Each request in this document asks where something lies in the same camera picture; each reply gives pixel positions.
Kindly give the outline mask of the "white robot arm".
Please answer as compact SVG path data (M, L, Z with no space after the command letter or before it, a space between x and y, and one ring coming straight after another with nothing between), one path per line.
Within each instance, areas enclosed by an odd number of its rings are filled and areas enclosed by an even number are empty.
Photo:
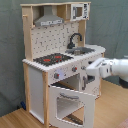
M119 84L128 89L128 59L99 58L86 68L86 73L100 78L118 76Z

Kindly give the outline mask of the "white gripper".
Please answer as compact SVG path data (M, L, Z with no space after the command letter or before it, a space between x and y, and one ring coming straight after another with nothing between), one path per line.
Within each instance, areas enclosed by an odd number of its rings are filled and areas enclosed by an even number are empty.
M86 68L86 73L90 76L106 78L112 75L111 73L112 64L113 62L111 59L99 58Z

